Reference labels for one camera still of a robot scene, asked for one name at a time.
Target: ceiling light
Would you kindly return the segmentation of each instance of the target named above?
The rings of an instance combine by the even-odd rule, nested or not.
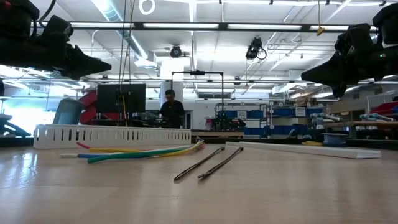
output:
[[[145,28],[191,28],[191,29],[217,29],[218,24],[199,23],[144,23]]]
[[[134,27],[134,23],[123,22],[71,22],[73,28],[123,28]]]
[[[283,25],[283,24],[228,24],[229,29],[265,29],[265,30],[299,30],[301,25]]]
[[[319,94],[316,94],[315,96],[313,96],[314,98],[323,98],[323,97],[327,97],[327,96],[330,96],[330,95],[332,95],[333,93],[332,92],[328,92],[328,93],[319,93]]]
[[[310,30],[318,30],[319,26],[311,26]],[[338,31],[346,31],[348,29],[348,26],[322,26],[322,28],[325,28],[326,30],[338,30]]]

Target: cable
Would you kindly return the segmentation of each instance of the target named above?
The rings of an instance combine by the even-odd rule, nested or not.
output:
[[[318,0],[318,26],[321,27],[321,2]]]
[[[262,47],[261,47],[261,50],[264,52],[265,56],[264,56],[263,58],[260,58],[260,57],[259,57],[259,54],[257,54],[257,59],[259,59],[259,60],[264,60],[264,59],[267,58],[267,51],[264,50],[264,48],[262,48]]]
[[[124,0],[124,13],[123,13],[123,36],[124,36],[124,28],[126,27],[126,8],[127,8],[127,0]],[[119,65],[119,78],[118,78],[118,85],[119,85],[119,93],[120,95],[122,94],[122,80],[121,80],[121,73],[122,73],[122,58],[123,58],[123,45],[124,45],[124,39],[122,39],[122,44],[121,44],[121,50],[120,50],[120,65]],[[117,97],[118,99],[118,115],[119,115],[119,124],[120,124],[120,97]]]
[[[43,16],[39,19],[39,24],[41,27],[45,28],[45,25],[43,24],[43,20],[50,14],[50,12],[52,11],[52,9],[54,8],[56,0],[52,0],[49,8],[47,9],[47,11],[43,14]]]
[[[124,101],[124,96],[123,96],[123,94],[122,94],[122,99],[123,99],[124,122],[125,122],[126,127],[127,127],[127,121],[126,121],[126,118],[127,118],[127,116],[126,116],[126,102]]]

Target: computer monitor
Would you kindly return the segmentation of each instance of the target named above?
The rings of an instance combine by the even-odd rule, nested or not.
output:
[[[97,113],[122,113],[122,95],[127,113],[145,112],[145,84],[104,84],[97,88]]]

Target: blue bin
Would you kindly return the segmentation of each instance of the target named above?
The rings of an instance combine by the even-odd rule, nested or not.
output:
[[[322,113],[322,112],[323,112],[322,108],[307,108],[305,115],[310,116],[313,113]]]
[[[264,128],[251,128],[252,135],[264,135]]]
[[[224,114],[227,118],[237,118],[238,112],[237,111],[224,111]]]
[[[298,134],[306,135],[307,133],[308,133],[307,125],[300,125],[300,127],[298,129]]]
[[[271,129],[269,129],[269,126],[264,126],[264,135],[271,134]]]
[[[263,118],[264,112],[261,110],[251,110],[248,111],[248,118]]]
[[[275,125],[273,134],[284,134],[284,126],[283,125]]]
[[[274,115],[277,116],[293,116],[292,108],[279,108],[274,110]]]
[[[243,128],[243,134],[244,135],[250,135],[251,134],[251,129],[250,128]]]

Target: man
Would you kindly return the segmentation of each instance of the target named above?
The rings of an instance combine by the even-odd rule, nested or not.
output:
[[[160,114],[165,121],[165,128],[180,128],[184,119],[185,110],[181,102],[175,100],[174,90],[166,91],[166,99],[160,109]]]

